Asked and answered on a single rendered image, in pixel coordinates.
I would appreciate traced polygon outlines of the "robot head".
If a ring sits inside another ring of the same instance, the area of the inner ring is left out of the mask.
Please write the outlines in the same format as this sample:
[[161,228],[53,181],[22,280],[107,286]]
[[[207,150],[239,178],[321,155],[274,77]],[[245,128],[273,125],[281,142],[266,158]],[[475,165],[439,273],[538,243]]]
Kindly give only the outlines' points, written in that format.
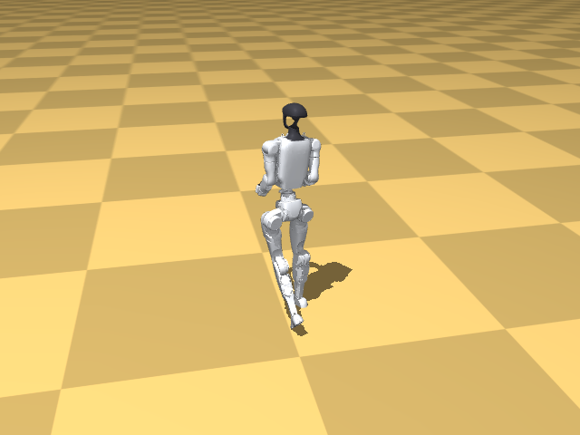
[[[282,109],[283,112],[283,122],[285,127],[288,129],[288,135],[286,138],[291,141],[304,140],[304,137],[300,135],[297,123],[300,118],[307,117],[307,111],[305,107],[299,103],[289,103]],[[291,126],[286,124],[286,117],[292,117],[294,123]]]

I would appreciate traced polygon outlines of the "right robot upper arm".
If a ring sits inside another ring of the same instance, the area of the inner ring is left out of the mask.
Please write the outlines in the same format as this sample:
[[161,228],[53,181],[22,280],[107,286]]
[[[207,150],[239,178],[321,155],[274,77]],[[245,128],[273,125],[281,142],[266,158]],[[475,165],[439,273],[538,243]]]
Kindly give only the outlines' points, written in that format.
[[318,169],[319,169],[319,157],[321,142],[318,139],[309,138],[312,143],[311,155],[309,160],[309,171],[307,171],[307,176],[305,178],[306,182],[317,182],[319,179]]

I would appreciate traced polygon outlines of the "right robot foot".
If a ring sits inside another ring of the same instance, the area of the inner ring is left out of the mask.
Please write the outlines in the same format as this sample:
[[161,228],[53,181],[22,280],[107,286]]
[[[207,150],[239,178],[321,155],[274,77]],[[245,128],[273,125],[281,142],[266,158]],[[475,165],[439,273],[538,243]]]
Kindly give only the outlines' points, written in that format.
[[306,308],[308,306],[306,299],[302,296],[300,296],[300,299],[296,299],[294,297],[294,300],[295,300],[295,304],[301,308]]

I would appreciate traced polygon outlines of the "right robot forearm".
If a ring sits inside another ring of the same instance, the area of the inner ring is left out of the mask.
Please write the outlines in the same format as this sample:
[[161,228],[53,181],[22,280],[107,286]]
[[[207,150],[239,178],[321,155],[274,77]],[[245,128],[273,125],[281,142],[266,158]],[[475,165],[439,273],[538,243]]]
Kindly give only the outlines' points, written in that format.
[[[318,176],[319,176],[319,174],[318,174]],[[303,186],[303,187],[306,187],[306,186],[311,186],[311,185],[313,185],[313,184],[315,184],[315,183],[316,183],[316,182],[306,182],[306,181],[304,180],[304,183],[303,183],[303,185],[302,185],[302,186]]]

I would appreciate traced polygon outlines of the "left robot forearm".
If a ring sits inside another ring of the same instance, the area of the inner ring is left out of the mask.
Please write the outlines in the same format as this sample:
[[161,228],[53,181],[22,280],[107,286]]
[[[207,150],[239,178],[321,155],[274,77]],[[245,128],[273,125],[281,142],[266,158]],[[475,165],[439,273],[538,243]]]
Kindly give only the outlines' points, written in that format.
[[256,185],[256,193],[258,194],[258,196],[265,197],[266,194],[268,193],[268,191],[272,187],[273,186],[267,186],[267,177],[266,177],[266,175],[264,175],[263,178],[262,178],[262,181],[260,183],[260,186]]

